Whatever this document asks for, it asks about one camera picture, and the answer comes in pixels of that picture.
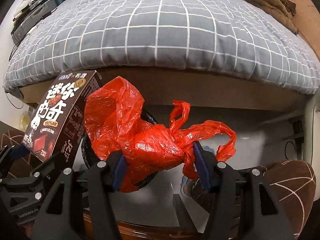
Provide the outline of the blue slipper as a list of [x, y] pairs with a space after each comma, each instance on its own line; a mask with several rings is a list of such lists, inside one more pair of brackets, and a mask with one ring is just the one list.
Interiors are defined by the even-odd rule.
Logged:
[[184, 197], [193, 198], [193, 200], [209, 199], [212, 201], [215, 198], [215, 194], [208, 194], [199, 179], [192, 180], [186, 176], [182, 177], [180, 193]]

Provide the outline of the grey checked bed cover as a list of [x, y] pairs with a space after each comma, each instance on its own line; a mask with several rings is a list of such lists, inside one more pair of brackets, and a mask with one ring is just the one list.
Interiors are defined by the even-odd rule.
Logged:
[[3, 89], [100, 67], [193, 69], [314, 94], [307, 43], [244, 0], [65, 0], [14, 52]]

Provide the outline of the wooden headboard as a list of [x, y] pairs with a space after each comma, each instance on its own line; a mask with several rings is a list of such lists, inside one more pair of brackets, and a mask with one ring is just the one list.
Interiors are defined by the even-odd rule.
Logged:
[[319, 59], [319, 12], [311, 0], [290, 0], [296, 4], [293, 23], [299, 35], [313, 49]]

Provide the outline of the wooden bed frame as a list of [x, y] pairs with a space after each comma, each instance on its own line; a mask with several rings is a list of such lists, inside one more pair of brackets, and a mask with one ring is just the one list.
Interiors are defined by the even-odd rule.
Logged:
[[102, 85], [121, 76], [142, 94], [147, 105], [184, 100], [192, 106], [290, 112], [304, 108], [310, 95], [275, 85], [211, 72], [150, 67], [107, 67], [98, 70]]

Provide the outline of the dark cookie box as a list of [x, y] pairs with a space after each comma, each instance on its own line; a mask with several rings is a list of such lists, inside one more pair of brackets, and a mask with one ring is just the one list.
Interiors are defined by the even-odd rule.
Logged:
[[62, 154], [61, 167], [73, 167], [83, 133], [87, 97], [100, 88], [98, 72], [60, 74], [45, 92], [23, 137], [40, 161]]

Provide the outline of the grey suitcase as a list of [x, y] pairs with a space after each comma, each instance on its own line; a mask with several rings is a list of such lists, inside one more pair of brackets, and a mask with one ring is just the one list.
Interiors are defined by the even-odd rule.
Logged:
[[55, 0], [47, 0], [42, 5], [37, 6], [31, 11], [21, 23], [18, 23], [11, 32], [11, 37], [14, 44], [21, 42], [26, 34], [37, 25], [40, 20], [43, 20], [51, 14], [51, 12], [57, 7]]

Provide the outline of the red plastic bag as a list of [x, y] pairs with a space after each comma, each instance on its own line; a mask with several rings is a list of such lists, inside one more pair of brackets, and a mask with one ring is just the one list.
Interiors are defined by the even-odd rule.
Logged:
[[193, 142], [207, 140], [217, 134], [229, 136], [229, 142], [219, 146], [216, 158], [227, 161], [235, 154], [236, 133], [223, 122], [206, 120], [202, 124], [183, 129], [188, 120], [190, 104], [173, 101], [169, 127], [163, 124], [150, 125], [140, 118], [144, 98], [129, 81], [118, 76], [86, 101], [84, 123], [88, 134], [93, 133], [93, 142], [112, 138], [129, 166], [120, 191], [137, 191], [134, 185], [152, 172], [168, 170], [183, 164], [183, 174], [190, 179], [199, 176], [195, 171]]

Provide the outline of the white chair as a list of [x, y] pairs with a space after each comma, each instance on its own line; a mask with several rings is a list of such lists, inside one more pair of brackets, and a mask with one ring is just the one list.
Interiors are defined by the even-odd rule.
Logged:
[[305, 106], [304, 112], [304, 150], [303, 160], [311, 165], [316, 178], [316, 193], [314, 200], [319, 199], [320, 176], [320, 121], [319, 121], [319, 89]]

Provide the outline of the black lined trash bin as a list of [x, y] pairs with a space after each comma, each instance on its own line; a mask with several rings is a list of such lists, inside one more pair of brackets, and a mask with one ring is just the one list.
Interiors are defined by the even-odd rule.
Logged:
[[[140, 118], [149, 123], [150, 125], [158, 124], [157, 120], [145, 109], [143, 108]], [[114, 140], [106, 139], [105, 142], [102, 141], [102, 145], [98, 146], [98, 138], [93, 142], [93, 133], [88, 134], [87, 128], [85, 128], [84, 134], [82, 136], [82, 144], [81, 144], [81, 153], [83, 161], [87, 168], [92, 167], [99, 161], [106, 160], [108, 155], [112, 151], [119, 150], [117, 145], [114, 145]], [[136, 182], [134, 185], [138, 189], [142, 189], [146, 187], [158, 174], [158, 172], [152, 172], [151, 174], [147, 175], [144, 179], [139, 182]]]

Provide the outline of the dark patterned cushion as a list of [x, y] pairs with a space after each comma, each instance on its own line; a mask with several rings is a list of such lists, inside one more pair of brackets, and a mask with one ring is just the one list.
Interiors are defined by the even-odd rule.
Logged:
[[285, 6], [286, 10], [293, 17], [296, 15], [296, 4], [290, 0], [280, 0], [281, 3]]

